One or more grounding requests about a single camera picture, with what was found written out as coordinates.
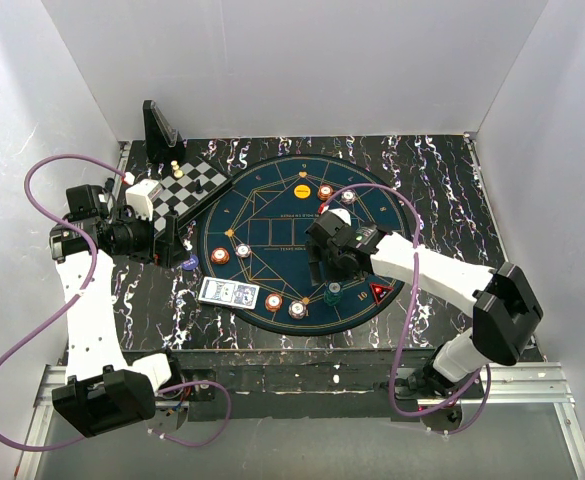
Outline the blue chip stack top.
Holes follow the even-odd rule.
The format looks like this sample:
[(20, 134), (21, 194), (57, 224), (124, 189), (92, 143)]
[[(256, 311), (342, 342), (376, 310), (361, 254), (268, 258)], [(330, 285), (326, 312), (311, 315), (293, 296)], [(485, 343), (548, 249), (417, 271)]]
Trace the blue chip stack top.
[(357, 199), (354, 190), (345, 190), (340, 196), (340, 202), (344, 205), (352, 205)]

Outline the red chip stack top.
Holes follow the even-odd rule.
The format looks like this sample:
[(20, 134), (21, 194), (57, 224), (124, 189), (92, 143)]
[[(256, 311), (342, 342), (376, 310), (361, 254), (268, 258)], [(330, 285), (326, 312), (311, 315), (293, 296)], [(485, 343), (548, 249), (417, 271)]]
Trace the red chip stack top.
[(333, 195), (333, 188), (330, 185), (323, 184), (318, 188), (317, 196), (321, 201), (328, 200)]

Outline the playing card deck box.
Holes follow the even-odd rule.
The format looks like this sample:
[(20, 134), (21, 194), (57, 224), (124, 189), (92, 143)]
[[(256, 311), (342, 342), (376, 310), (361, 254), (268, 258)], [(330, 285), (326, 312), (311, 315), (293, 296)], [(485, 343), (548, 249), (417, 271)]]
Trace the playing card deck box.
[(260, 287), (235, 280), (204, 277), (198, 294), (198, 301), (229, 308), (255, 308)]

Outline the red chip stack bottom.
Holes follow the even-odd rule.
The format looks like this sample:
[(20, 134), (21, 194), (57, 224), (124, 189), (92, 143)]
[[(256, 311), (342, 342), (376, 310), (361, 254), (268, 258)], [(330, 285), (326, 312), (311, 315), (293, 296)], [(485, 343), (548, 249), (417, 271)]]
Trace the red chip stack bottom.
[(282, 308), (283, 297), (277, 293), (269, 294), (265, 299), (265, 308), (269, 312), (277, 312)]

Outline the green chip stack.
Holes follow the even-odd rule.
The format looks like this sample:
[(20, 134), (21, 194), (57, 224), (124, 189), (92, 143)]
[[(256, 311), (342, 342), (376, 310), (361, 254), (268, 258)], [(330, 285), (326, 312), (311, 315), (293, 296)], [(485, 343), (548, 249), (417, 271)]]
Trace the green chip stack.
[(343, 295), (343, 290), (339, 282), (329, 282), (326, 284), (323, 301), (328, 306), (337, 305)]

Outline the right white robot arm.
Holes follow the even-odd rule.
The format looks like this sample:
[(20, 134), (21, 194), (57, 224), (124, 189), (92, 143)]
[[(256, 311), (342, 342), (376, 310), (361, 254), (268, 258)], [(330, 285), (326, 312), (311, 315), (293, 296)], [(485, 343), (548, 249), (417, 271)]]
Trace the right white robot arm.
[(515, 365), (543, 317), (525, 274), (512, 263), (491, 268), (456, 260), (373, 223), (353, 227), (337, 210), (321, 214), (306, 234), (313, 281), (387, 277), (417, 286), (470, 318), (470, 328), (400, 380), (403, 390), (443, 398), (487, 364)]

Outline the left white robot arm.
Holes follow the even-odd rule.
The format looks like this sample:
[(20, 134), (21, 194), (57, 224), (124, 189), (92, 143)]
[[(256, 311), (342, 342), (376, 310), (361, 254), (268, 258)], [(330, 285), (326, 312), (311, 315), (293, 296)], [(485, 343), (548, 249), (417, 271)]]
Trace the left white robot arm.
[(69, 211), (50, 232), (64, 295), (81, 296), (67, 313), (66, 383), (53, 391), (53, 406), (85, 437), (149, 420), (156, 394), (172, 400), (184, 390), (167, 351), (126, 361), (111, 300), (115, 257), (171, 267), (187, 255), (176, 244), (176, 214), (153, 204), (162, 191), (158, 181), (142, 180), (115, 205), (100, 186), (69, 188)]

